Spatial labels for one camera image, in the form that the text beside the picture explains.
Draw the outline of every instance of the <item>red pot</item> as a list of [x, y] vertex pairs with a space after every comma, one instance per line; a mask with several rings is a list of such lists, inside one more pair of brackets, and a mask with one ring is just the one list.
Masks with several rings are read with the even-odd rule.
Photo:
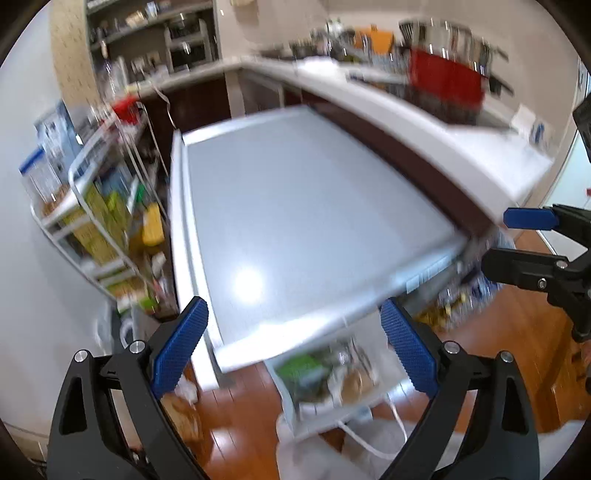
[[411, 49], [410, 83], [444, 103], [480, 111], [485, 97], [480, 73], [453, 60]]

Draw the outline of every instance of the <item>cooking pot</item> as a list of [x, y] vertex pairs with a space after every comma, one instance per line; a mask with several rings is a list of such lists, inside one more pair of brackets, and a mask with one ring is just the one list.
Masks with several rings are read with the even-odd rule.
[[400, 22], [399, 26], [407, 46], [464, 64], [485, 77], [491, 74], [495, 55], [509, 61], [506, 52], [484, 38], [474, 37], [472, 30], [463, 25], [430, 18], [407, 20]]
[[506, 53], [475, 38], [468, 27], [445, 20], [405, 21], [400, 30], [411, 50], [411, 85], [442, 102], [479, 111], [489, 89], [492, 60], [496, 54], [508, 60]]
[[293, 56], [298, 60], [319, 54], [318, 45], [309, 38], [290, 42], [290, 49]]

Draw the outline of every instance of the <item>freezer lid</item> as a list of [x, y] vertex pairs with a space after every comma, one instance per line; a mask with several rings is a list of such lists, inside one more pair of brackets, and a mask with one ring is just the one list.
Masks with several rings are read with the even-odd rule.
[[171, 194], [182, 198], [191, 281], [209, 302], [222, 371], [360, 319], [466, 242], [402, 175], [307, 107], [183, 141]]

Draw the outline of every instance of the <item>white countertop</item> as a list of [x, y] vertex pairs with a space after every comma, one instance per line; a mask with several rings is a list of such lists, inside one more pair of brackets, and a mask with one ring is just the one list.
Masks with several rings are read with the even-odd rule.
[[[347, 81], [344, 75], [303, 71], [296, 64], [235, 57], [173, 74], [158, 86], [166, 91], [243, 68], [303, 88], [359, 115], [412, 148], [460, 187], [495, 223], [501, 222], [505, 209], [523, 201], [552, 165], [552, 159], [516, 132], [447, 125], [372, 86]], [[152, 87], [144, 84], [139, 93], [150, 95]], [[489, 105], [489, 101], [485, 102], [485, 108]]]

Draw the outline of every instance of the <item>red container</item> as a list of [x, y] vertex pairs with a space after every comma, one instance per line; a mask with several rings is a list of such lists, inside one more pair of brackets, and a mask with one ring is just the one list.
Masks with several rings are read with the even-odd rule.
[[419, 49], [411, 50], [410, 83], [443, 103], [480, 111], [484, 101], [480, 73]]
[[128, 95], [127, 97], [113, 103], [111, 107], [122, 122], [137, 125], [139, 122], [139, 111], [135, 104], [139, 100], [137, 95]]

